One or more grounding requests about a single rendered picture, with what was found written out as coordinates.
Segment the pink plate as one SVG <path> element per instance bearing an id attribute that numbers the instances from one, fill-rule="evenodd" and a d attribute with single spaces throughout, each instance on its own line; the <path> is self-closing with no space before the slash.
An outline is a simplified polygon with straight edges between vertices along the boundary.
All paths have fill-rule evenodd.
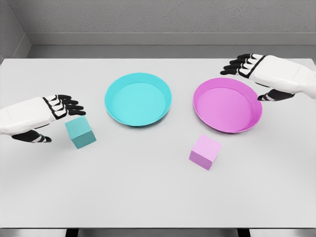
<path id="1" fill-rule="evenodd" d="M 214 78 L 200 84 L 193 95 L 193 107 L 206 125 L 224 133 L 251 129 L 263 112 L 256 92 L 230 78 Z"/>

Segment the cyan block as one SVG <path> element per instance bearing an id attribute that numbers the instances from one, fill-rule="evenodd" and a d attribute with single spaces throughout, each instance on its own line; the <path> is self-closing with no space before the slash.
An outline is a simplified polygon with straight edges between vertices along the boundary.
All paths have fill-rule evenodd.
<path id="1" fill-rule="evenodd" d="M 72 143 L 77 149 L 96 142 L 96 137 L 86 116 L 79 116 L 78 118 L 66 122 L 65 127 Z"/>

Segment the cyan plate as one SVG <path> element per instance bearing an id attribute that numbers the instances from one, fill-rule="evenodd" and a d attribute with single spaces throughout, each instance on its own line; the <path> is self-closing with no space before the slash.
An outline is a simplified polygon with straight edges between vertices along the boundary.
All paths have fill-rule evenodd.
<path id="1" fill-rule="evenodd" d="M 172 94 L 161 78 L 147 73 L 132 73 L 109 86 L 104 102 L 114 120 L 139 127 L 162 119 L 171 107 Z"/>

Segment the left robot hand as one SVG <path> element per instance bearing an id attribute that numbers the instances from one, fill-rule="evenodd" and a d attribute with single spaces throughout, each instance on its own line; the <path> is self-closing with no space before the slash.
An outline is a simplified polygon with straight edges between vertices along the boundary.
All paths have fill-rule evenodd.
<path id="1" fill-rule="evenodd" d="M 76 115 L 84 116 L 86 112 L 69 95 L 35 97 L 0 109 L 0 135 L 28 143 L 50 143 L 50 137 L 36 130 Z"/>

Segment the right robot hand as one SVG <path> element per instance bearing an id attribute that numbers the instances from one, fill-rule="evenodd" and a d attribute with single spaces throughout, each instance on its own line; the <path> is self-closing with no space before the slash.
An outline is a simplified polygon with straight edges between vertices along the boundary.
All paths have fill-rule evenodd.
<path id="1" fill-rule="evenodd" d="M 230 61 L 220 74 L 242 76 L 271 88 L 257 98 L 259 101 L 281 101 L 304 93 L 304 82 L 309 71 L 309 68 L 283 58 L 249 53 Z"/>

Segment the pink block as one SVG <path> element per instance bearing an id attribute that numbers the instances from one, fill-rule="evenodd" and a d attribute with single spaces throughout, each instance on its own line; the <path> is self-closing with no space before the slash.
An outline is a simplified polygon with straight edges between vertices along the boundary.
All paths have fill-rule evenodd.
<path id="1" fill-rule="evenodd" d="M 209 170 L 221 148 L 221 143 L 201 134 L 191 149 L 189 160 L 200 167 Z"/>

